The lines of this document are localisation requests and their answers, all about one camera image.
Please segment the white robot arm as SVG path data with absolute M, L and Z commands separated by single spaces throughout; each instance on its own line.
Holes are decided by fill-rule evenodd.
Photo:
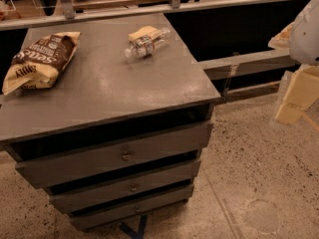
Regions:
M 293 124 L 319 99 L 319 0 L 310 0 L 296 19 L 274 36 L 269 48 L 289 49 L 300 68 L 280 83 L 274 120 Z

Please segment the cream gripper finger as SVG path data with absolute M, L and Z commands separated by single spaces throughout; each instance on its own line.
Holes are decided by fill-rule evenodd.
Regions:
M 275 114 L 275 120 L 282 124 L 293 124 L 297 122 L 303 111 L 291 104 L 281 104 Z
M 290 23 L 280 33 L 272 37 L 268 42 L 268 47 L 272 49 L 288 49 L 293 25 L 294 23 Z

